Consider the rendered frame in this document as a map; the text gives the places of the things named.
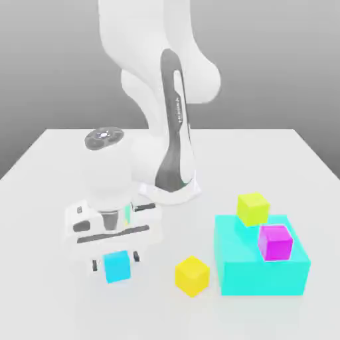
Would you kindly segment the small yellow cube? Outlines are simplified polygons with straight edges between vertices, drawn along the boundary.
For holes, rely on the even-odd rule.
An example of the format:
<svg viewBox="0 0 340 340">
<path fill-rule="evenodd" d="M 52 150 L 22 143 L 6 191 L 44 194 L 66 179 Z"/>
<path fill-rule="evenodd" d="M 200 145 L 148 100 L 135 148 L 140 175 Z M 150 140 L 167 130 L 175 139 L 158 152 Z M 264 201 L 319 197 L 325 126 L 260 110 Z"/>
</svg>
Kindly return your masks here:
<svg viewBox="0 0 340 340">
<path fill-rule="evenodd" d="M 209 286 L 210 267 L 195 256 L 189 256 L 175 267 L 175 285 L 193 298 Z"/>
</svg>

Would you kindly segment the large cyan box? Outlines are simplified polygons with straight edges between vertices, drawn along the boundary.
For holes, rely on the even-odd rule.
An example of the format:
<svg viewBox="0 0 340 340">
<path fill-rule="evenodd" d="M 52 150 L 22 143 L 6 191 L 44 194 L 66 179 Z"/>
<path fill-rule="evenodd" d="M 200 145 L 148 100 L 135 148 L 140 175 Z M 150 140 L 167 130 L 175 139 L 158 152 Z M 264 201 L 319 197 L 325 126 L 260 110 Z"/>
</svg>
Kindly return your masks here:
<svg viewBox="0 0 340 340">
<path fill-rule="evenodd" d="M 259 226 L 245 227 L 236 215 L 216 215 L 214 258 L 223 296 L 300 296 L 311 261 L 288 217 L 271 214 L 268 222 L 287 227 L 293 238 L 289 260 L 265 261 L 258 248 Z"/>
</svg>

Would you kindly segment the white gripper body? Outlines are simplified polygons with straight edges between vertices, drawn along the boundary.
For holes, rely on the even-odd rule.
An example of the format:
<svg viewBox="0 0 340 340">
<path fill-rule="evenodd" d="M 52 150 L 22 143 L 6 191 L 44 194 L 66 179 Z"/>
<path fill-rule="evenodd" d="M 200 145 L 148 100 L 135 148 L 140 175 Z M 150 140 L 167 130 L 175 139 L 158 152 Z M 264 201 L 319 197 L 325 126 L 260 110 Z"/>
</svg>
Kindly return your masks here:
<svg viewBox="0 0 340 340">
<path fill-rule="evenodd" d="M 91 262 L 102 256 L 126 250 L 143 253 L 149 246 L 162 240 L 161 212 L 135 212 L 131 224 L 118 231 L 108 231 L 98 214 L 71 212 L 64 214 L 65 254 L 71 261 Z"/>
</svg>

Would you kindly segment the small lime cube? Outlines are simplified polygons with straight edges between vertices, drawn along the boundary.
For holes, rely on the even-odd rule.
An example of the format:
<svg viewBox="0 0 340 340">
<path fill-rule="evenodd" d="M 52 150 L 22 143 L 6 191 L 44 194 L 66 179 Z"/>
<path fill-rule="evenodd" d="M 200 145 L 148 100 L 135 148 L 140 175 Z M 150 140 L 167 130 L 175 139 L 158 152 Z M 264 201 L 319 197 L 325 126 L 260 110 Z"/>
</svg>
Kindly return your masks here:
<svg viewBox="0 0 340 340">
<path fill-rule="evenodd" d="M 270 203 L 259 192 L 238 195 L 236 215 L 244 226 L 266 224 Z"/>
</svg>

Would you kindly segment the small magenta cube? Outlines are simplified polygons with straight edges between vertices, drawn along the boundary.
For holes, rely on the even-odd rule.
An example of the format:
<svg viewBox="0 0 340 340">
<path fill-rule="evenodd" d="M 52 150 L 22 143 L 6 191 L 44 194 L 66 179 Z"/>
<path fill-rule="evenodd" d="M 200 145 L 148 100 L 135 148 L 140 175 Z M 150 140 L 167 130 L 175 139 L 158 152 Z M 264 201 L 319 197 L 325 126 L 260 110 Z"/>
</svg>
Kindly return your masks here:
<svg viewBox="0 0 340 340">
<path fill-rule="evenodd" d="M 265 261 L 289 260 L 294 240 L 284 224 L 260 227 L 258 248 Z"/>
</svg>

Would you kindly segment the small blue cube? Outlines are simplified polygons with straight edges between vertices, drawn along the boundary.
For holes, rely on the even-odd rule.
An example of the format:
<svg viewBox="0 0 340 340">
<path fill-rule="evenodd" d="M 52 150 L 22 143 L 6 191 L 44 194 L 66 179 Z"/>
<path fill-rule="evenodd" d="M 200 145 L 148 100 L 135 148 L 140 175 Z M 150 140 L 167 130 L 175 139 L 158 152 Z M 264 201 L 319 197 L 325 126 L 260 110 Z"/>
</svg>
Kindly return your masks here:
<svg viewBox="0 0 340 340">
<path fill-rule="evenodd" d="M 106 254 L 103 260 L 107 283 L 131 278 L 130 258 L 126 250 Z"/>
</svg>

